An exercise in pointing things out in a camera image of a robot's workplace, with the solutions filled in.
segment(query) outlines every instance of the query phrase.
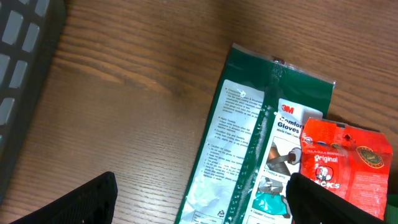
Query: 3m logo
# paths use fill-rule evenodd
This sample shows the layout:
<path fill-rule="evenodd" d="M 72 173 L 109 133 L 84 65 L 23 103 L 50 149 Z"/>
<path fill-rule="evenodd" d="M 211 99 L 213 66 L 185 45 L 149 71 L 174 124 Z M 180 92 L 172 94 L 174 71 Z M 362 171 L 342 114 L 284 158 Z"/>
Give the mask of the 3m logo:
<path fill-rule="evenodd" d="M 291 108 L 291 107 L 289 107 L 289 106 L 287 106 L 287 105 L 282 105 L 282 110 L 285 111 L 285 112 L 288 112 L 288 113 L 291 113 L 291 114 L 292 114 L 294 108 Z"/>

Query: brown wooden surface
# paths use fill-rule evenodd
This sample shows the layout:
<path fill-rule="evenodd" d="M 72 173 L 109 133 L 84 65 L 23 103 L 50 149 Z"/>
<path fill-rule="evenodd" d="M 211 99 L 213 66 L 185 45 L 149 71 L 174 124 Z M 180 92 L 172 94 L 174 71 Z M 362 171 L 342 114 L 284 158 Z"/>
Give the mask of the brown wooden surface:
<path fill-rule="evenodd" d="M 398 149 L 398 2 L 71 0 L 0 223 L 104 171 L 114 223 L 172 223 L 231 43 L 337 80 L 330 112 Z M 398 189 L 398 151 L 390 187 Z"/>

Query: green package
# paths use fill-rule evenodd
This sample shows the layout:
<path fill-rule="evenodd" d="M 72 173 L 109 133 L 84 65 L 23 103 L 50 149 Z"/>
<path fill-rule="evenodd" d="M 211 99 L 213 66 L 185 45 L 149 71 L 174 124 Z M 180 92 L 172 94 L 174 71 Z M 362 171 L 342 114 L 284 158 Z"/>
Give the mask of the green package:
<path fill-rule="evenodd" d="M 281 103 L 284 110 L 301 114 L 300 121 L 308 119 L 305 116 L 309 114 L 322 117 L 328 111 L 333 87 L 334 82 L 307 75 L 292 65 L 234 44 L 213 98 L 175 223 L 241 223 L 243 219 L 236 217 L 246 212 L 249 203 L 246 197 L 254 187 L 255 172 L 258 172 L 264 157 L 265 147 L 259 149 L 258 145 L 259 142 L 267 145 L 266 139 L 270 136 L 278 109 L 282 109 Z M 280 128 L 294 133 L 294 136 L 299 135 L 302 124 L 297 118 L 284 118 L 280 121 L 283 125 Z M 273 161 L 276 162 L 275 167 L 279 167 L 277 162 L 280 161 Z M 274 181 L 274 190 L 284 189 L 283 182 L 265 178 L 261 181 L 265 185 Z M 266 186 L 258 194 L 264 198 L 257 200 L 256 207 L 263 210 L 258 213 L 270 212 L 272 209 L 265 207 L 262 201 L 276 198 L 269 203 L 277 209 L 271 213 L 283 216 L 281 213 L 289 210 L 279 204 L 279 201 L 284 201 L 283 195 L 271 192 L 269 196 L 267 192 Z"/>

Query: wooden table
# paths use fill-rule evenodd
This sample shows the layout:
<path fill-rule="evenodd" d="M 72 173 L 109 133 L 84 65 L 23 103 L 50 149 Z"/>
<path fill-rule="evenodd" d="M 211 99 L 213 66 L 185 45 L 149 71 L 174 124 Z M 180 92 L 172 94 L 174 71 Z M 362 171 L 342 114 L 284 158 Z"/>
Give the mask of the wooden table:
<path fill-rule="evenodd" d="M 0 223 L 111 170 L 114 223 L 172 223 L 229 46 L 337 80 L 331 114 L 398 149 L 398 2 L 71 0 Z M 398 189 L 398 151 L 390 174 Z"/>

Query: gold circular logo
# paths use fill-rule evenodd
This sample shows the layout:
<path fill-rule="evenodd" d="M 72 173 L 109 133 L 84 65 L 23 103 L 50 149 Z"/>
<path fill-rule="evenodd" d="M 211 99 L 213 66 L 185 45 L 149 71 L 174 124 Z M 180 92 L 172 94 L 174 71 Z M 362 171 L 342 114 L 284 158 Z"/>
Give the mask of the gold circular logo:
<path fill-rule="evenodd" d="M 356 148 L 360 158 L 370 167 L 382 168 L 384 166 L 383 159 L 373 152 L 373 150 L 366 146 L 359 146 Z"/>

